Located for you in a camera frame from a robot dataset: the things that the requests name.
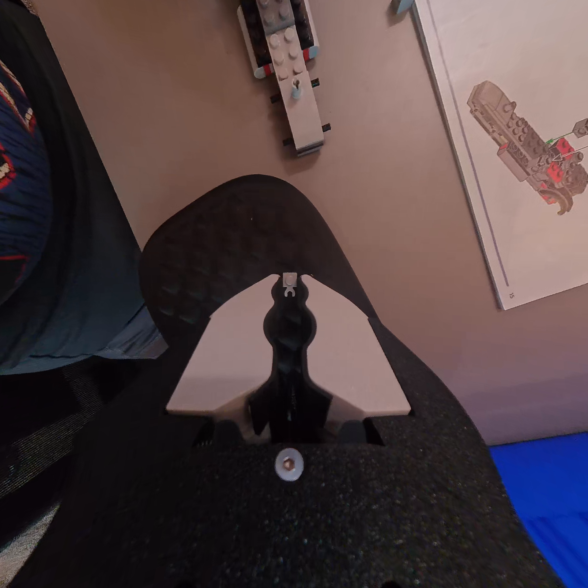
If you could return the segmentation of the toy brick truck model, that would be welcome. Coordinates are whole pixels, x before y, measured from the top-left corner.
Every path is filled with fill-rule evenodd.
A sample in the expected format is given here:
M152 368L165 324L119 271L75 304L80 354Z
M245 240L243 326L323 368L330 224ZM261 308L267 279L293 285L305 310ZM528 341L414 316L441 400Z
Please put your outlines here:
M277 79L271 102L281 102L288 118L284 146L298 157L319 151L330 125L320 120L314 96L320 82L307 69L320 48L309 1L240 1L237 17L254 77Z

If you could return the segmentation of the black dimpled wrist pad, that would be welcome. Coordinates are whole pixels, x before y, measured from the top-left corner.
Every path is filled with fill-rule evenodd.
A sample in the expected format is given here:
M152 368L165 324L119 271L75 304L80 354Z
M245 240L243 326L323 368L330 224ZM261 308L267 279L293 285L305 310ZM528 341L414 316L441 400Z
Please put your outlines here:
M139 282L169 347L195 345L210 315L269 275L311 275L377 318L327 222L296 187L246 175L210 190L144 246Z

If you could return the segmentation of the grey desk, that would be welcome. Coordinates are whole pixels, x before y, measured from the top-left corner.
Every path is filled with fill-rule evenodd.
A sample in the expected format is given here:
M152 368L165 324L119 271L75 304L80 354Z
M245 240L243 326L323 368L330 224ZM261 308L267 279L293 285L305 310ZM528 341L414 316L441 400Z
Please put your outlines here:
M498 310L411 17L311 1L332 130L297 158L235 1L34 4L140 246L227 180L287 180L489 445L587 430L587 286Z

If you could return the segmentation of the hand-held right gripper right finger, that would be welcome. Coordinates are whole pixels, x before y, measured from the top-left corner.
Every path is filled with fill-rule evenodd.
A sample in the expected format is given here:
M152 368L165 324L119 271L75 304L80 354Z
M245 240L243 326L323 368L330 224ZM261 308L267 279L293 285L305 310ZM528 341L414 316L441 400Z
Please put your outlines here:
M337 437L349 422L407 416L409 401L367 314L311 275L300 275L311 333L303 345L296 421L310 439Z

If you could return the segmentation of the blue plastic object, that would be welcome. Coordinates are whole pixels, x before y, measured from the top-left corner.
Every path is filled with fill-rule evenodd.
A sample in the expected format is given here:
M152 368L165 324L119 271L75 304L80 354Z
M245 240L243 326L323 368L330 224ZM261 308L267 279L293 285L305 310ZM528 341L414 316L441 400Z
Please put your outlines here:
M566 587L587 587L587 433L489 449L548 563Z

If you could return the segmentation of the open instruction booklet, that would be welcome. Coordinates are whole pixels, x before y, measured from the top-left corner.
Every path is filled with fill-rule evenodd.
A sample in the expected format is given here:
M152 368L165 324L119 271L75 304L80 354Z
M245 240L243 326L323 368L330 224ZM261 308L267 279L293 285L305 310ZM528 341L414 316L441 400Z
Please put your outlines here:
M587 283L587 1L415 1L499 306Z

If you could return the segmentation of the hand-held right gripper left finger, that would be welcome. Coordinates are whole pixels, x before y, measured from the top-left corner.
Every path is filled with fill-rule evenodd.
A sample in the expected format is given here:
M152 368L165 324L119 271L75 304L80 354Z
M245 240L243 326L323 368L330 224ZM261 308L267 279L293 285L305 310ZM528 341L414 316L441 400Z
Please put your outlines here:
M269 425L254 432L249 397L270 378L273 348L263 323L283 278L269 275L227 300L210 320L166 405L167 413L230 420L247 443L270 442Z

